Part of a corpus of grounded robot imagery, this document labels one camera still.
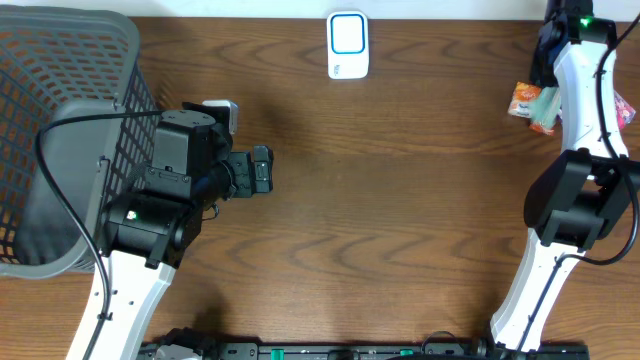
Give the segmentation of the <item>mint green wipes packet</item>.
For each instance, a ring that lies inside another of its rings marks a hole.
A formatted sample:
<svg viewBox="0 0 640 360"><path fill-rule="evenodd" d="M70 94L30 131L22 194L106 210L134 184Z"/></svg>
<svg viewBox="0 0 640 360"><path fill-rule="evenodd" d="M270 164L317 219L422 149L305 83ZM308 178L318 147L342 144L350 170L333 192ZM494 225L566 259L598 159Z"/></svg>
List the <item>mint green wipes packet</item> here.
<svg viewBox="0 0 640 360"><path fill-rule="evenodd" d="M531 122L553 129L561 109L561 94L558 87L545 87L535 104Z"/></svg>

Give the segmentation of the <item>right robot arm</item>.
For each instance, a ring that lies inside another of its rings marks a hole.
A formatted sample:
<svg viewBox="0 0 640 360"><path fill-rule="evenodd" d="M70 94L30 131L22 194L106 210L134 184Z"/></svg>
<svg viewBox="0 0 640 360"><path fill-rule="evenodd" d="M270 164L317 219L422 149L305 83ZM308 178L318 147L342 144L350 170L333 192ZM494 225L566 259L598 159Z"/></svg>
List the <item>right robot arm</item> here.
<svg viewBox="0 0 640 360"><path fill-rule="evenodd" d="M530 78L560 92L563 140L559 157L531 185L524 205L528 239L506 299L491 318L481 359L585 358L583 350L541 344L547 317L580 263L612 265L639 236L632 221L623 248L607 259L586 253L607 237L626 210L639 211L639 164L629 157L616 118L613 73L624 40L590 1L550 1Z"/></svg>

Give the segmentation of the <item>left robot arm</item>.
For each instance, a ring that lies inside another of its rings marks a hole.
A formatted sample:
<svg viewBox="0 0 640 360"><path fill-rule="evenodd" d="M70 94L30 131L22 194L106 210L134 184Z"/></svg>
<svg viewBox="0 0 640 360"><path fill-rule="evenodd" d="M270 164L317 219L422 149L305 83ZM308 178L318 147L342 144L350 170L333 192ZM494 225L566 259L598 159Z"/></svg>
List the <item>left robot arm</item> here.
<svg viewBox="0 0 640 360"><path fill-rule="evenodd" d="M92 293L67 354L70 359L134 359L186 248L217 201L273 189L274 155L264 145L233 151L238 107L229 100L184 103L165 111L150 161L132 171L143 186L123 189L104 207L98 242L109 281Z"/></svg>

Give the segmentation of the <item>purple noodle packet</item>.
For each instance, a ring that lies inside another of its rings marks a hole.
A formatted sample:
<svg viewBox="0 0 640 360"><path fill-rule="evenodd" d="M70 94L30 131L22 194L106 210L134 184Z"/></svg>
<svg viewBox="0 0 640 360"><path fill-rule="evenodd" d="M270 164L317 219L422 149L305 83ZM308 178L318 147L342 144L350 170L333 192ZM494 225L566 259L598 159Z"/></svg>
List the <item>purple noodle packet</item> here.
<svg viewBox="0 0 640 360"><path fill-rule="evenodd" d="M614 101L618 127L623 129L633 121L636 110L618 92L614 93Z"/></svg>

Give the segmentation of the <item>red orange snack sachet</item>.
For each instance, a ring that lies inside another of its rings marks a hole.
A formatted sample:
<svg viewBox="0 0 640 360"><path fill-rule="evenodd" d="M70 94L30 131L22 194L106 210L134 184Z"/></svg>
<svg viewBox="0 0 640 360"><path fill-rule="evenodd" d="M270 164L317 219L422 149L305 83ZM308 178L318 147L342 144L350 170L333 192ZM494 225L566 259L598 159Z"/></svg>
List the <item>red orange snack sachet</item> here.
<svg viewBox="0 0 640 360"><path fill-rule="evenodd" d="M553 129L546 128L546 127L544 127L544 126L542 126L542 125L540 125L538 123L531 122L530 125L529 125L529 128L531 130L533 130L534 132L539 133L539 134L544 134L544 135L547 135L547 136L553 136L554 135L554 130Z"/></svg>

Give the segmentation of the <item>small orange snack packet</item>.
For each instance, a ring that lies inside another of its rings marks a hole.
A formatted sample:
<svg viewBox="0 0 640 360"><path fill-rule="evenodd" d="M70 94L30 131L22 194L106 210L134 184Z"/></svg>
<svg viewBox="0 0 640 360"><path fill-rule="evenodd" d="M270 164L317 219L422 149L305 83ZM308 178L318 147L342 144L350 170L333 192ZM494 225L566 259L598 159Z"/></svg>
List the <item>small orange snack packet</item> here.
<svg viewBox="0 0 640 360"><path fill-rule="evenodd" d="M507 113L512 116L531 119L533 105L540 96L542 89L538 86L517 82Z"/></svg>

